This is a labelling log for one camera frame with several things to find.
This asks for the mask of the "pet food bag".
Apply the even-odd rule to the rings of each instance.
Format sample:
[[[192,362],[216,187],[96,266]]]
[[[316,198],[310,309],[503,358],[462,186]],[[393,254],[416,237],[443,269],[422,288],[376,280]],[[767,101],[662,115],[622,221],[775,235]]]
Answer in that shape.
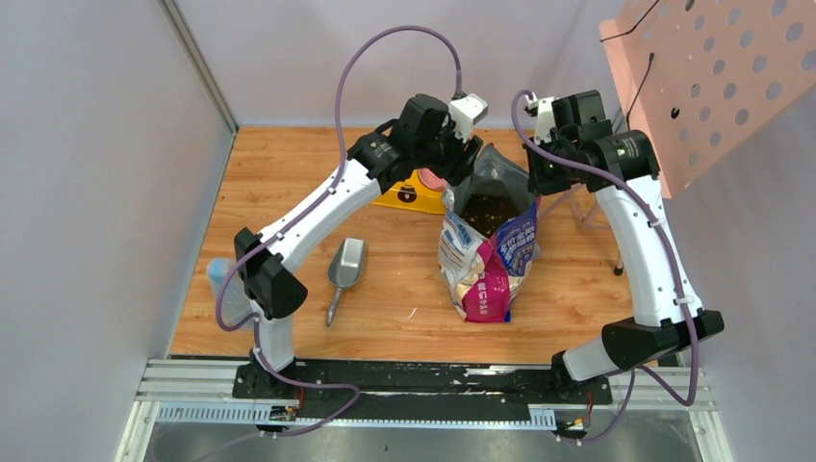
[[[453,307],[465,322],[511,320],[511,307],[540,254],[540,199],[527,191],[527,171],[489,144],[472,176],[444,189],[446,212],[438,263]],[[485,238],[459,217],[473,194],[510,198],[523,211]]]

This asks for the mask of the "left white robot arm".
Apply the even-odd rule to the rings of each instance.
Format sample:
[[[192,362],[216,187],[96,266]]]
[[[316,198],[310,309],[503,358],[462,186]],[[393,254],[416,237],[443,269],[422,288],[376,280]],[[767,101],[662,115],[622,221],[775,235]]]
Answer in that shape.
[[[261,364],[258,385],[273,398],[294,385],[293,314],[308,290],[295,276],[315,248],[362,207],[417,169],[452,186],[473,171],[483,141],[473,129],[488,113],[474,93],[444,102],[418,93],[401,114],[360,137],[342,163],[297,206],[258,233],[235,237],[237,274],[250,300]]]

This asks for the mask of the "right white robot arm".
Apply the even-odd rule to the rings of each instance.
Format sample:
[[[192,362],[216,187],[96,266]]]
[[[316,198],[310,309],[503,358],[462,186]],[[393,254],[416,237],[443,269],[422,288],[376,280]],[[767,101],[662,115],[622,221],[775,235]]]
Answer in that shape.
[[[632,296],[630,317],[553,355],[551,392],[574,401],[602,377],[686,351],[688,395],[669,393],[684,406],[693,404],[700,344],[721,333],[725,323],[720,312],[704,308],[681,264],[649,136],[641,130],[615,132],[596,90],[561,98],[520,90],[514,103],[536,119],[534,135],[522,137],[529,191],[545,196],[582,185],[594,195],[613,231]]]

